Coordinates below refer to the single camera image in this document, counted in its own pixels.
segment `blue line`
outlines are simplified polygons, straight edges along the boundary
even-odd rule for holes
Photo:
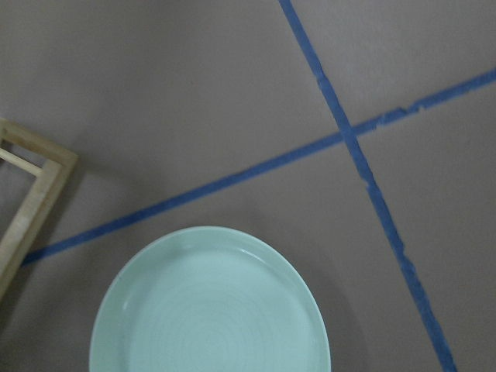
[[[419,102],[430,102],[430,105],[428,106],[428,108],[430,108],[434,105],[439,105],[469,91],[481,88],[486,84],[490,84],[494,81],[496,81],[496,69],[488,71],[487,73],[480,76],[474,77],[469,81],[465,81],[461,84],[435,93],[434,95],[430,95],[429,97],[423,98],[407,109],[397,108],[386,112],[383,115],[379,115],[377,118],[362,122],[354,126],[353,131],[357,136],[361,136],[365,133],[375,130],[378,126],[391,124],[403,119],[406,116],[414,115],[419,111],[419,108],[421,107],[421,104]],[[184,194],[159,202],[155,205],[145,207],[137,212],[125,215],[111,222],[107,222],[104,225],[97,226],[93,229],[77,234],[76,236],[72,236],[65,240],[61,240],[60,242],[45,246],[44,248],[29,253],[26,256],[25,260],[22,262],[22,265],[31,264],[32,262],[41,260],[44,257],[52,256],[55,253],[68,250],[75,246],[79,246],[80,244],[89,242],[90,240],[97,239],[100,236],[104,236],[116,230],[131,226],[134,223],[143,221],[144,219],[148,219],[149,217],[152,217],[159,213],[180,207],[181,205],[192,202],[203,196],[213,194],[217,191],[221,191],[224,188],[233,186],[243,181],[247,181],[250,178],[267,173],[268,171],[272,171],[273,169],[276,169],[278,167],[282,167],[296,160],[300,160],[304,157],[310,156],[321,150],[334,146],[337,143],[341,143],[342,141],[343,138],[341,137],[340,133],[335,133],[322,139],[318,139],[315,142],[259,163],[237,174],[221,178],[217,181],[213,181],[210,184],[206,184],[199,188],[187,191]]]
[[[339,127],[339,131],[341,132],[344,142],[348,147],[348,151],[353,158],[356,169],[362,179],[367,183],[367,191],[370,200],[374,205],[377,216],[381,221],[384,232],[386,233],[391,248],[394,251],[394,255],[398,260],[401,272],[403,273],[410,293],[412,294],[412,297],[417,305],[417,309],[420,312],[424,326],[427,328],[427,332],[429,333],[432,345],[436,350],[439,362],[445,371],[456,371],[453,356],[443,335],[441,326],[432,312],[429,299],[427,298],[427,294],[420,283],[419,278],[417,277],[413,263],[405,255],[405,246],[401,241],[396,226],[394,225],[391,213],[389,212],[386,202],[382,196],[381,190],[374,179],[374,175],[372,174],[372,170],[367,162],[367,158],[363,155],[357,136],[353,132],[353,128],[350,125],[350,121],[348,120],[343,107],[339,103],[337,95],[334,92],[334,88],[324,74],[320,60],[317,57],[317,54],[315,53],[305,30],[303,29],[303,25],[301,24],[291,1],[279,0],[279,2],[293,30],[293,34],[296,36],[298,44],[305,55],[308,65],[315,75],[320,90],[326,99],[325,101],[331,109],[332,115],[334,116],[336,124]],[[430,105],[435,104],[433,102],[437,102],[439,99],[440,98],[433,100],[421,100],[420,102],[421,105],[427,105],[430,107]]]

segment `gray floor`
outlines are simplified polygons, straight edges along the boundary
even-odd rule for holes
[[[352,124],[495,67],[489,0],[294,6]],[[0,9],[0,115],[81,157],[33,250],[337,133],[277,2]],[[496,364],[495,101],[492,83],[359,137],[461,371]],[[29,176],[0,164],[0,177],[3,228]],[[0,304],[0,370],[87,370],[113,277],[197,225],[288,258],[334,371],[442,370],[343,143],[24,266]]]

